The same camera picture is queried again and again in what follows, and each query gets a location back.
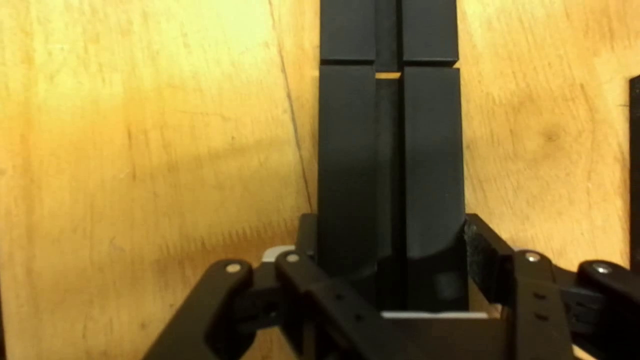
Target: bolt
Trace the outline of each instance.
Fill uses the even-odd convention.
[[[525,258],[526,258],[528,263],[541,263],[541,254],[539,254],[539,252],[526,252]]]
[[[299,263],[299,261],[301,261],[299,254],[289,254],[289,256],[286,256],[286,263]]]
[[[227,272],[228,272],[228,274],[237,274],[237,272],[240,272],[240,269],[242,269],[242,266],[235,263],[235,265],[228,265],[228,266],[227,266]]]
[[[612,269],[611,269],[608,265],[604,265],[604,263],[596,263],[596,265],[594,265],[594,271],[596,271],[599,274],[611,274],[611,272],[612,272]]]

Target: screw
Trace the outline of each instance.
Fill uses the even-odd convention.
[[[594,265],[594,271],[596,271],[599,274],[611,274],[611,272],[612,272],[612,269],[611,269],[608,265],[604,265],[604,263],[596,263],[596,265]]]
[[[299,254],[289,254],[289,256],[286,256],[286,263],[299,263],[299,261],[301,261]]]
[[[228,274],[237,274],[237,272],[240,272],[240,269],[242,269],[242,266],[235,263],[235,265],[228,265],[228,266],[227,266],[227,272],[228,272]]]
[[[525,258],[526,258],[528,263],[541,263],[541,254],[539,254],[539,252],[526,252]]]

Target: wood grain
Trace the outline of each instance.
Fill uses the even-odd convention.
[[[638,15],[459,2],[468,208],[565,266],[628,258]],[[140,358],[205,266],[293,243],[317,206],[317,88],[319,0],[6,0],[10,358]]]

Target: wooden surface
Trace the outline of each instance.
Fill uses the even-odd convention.
[[[562,266],[627,263],[640,2],[459,9],[468,208]],[[319,0],[5,0],[10,358],[140,358],[205,266],[293,243],[317,69]]]

